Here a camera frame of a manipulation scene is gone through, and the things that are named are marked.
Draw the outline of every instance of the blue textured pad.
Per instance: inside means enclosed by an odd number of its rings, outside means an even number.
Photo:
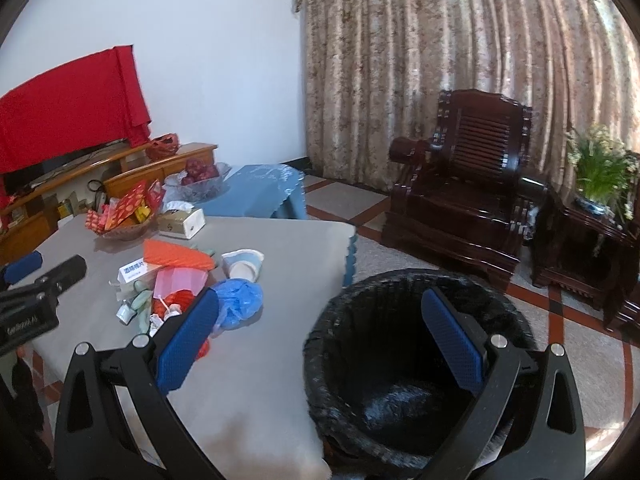
[[[42,266],[42,255],[38,251],[20,258],[18,261],[9,264],[4,271],[4,282],[15,285],[24,277],[35,272]]]
[[[158,390],[165,396],[182,386],[200,347],[218,318],[218,295],[208,288],[200,301],[183,314],[187,316],[158,358]]]
[[[447,306],[429,289],[422,295],[422,319],[463,390],[482,390],[482,357]]]

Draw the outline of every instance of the trash bin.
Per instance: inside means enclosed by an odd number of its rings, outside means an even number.
[[[328,303],[304,349],[309,412],[334,470],[339,464],[358,471],[353,478],[412,477],[472,402],[422,320],[420,300],[432,286],[488,334],[534,348],[524,316],[475,278],[407,269],[345,288]],[[488,447],[504,441],[510,406]]]

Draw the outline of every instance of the wooden tv stand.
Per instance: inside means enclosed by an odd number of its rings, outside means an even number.
[[[121,197],[140,180],[151,181],[158,179],[160,182],[164,182],[164,179],[170,174],[182,171],[188,158],[199,158],[206,164],[215,162],[214,150],[217,148],[215,144],[191,142],[181,146],[175,155],[149,162],[140,153],[148,147],[149,144],[144,144],[137,148],[131,148],[128,144],[119,142],[98,150],[81,164],[74,165],[73,162],[70,162],[71,168],[66,171],[64,168],[62,168],[62,171],[58,170],[54,177],[44,181],[31,193],[2,209],[0,215],[9,214],[22,206],[29,210],[30,205],[38,202],[42,203],[41,197],[44,194],[54,193],[59,186],[100,166],[107,166],[114,162],[119,163],[120,174],[105,180],[104,187],[109,196]],[[140,157],[134,161],[127,160],[127,157],[135,154],[139,154]],[[10,228],[5,234],[0,235],[0,265],[25,256],[49,238],[58,229],[57,214],[57,210],[51,210],[50,208],[27,214],[27,218]]]

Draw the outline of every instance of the silver bolt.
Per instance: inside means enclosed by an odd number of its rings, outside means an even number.
[[[494,334],[491,336],[491,344],[496,348],[507,348],[507,338],[501,334]]]
[[[79,343],[78,346],[76,346],[76,354],[78,355],[86,355],[88,351],[89,343]]]
[[[149,336],[147,334],[138,334],[133,338],[132,343],[136,348],[144,348],[149,344]]]
[[[560,343],[553,343],[551,345],[551,353],[558,357],[562,357],[564,355],[564,347]]]

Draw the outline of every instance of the blue table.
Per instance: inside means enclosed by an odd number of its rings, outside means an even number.
[[[206,216],[306,219],[304,173],[286,164],[244,166],[219,196],[200,202]]]

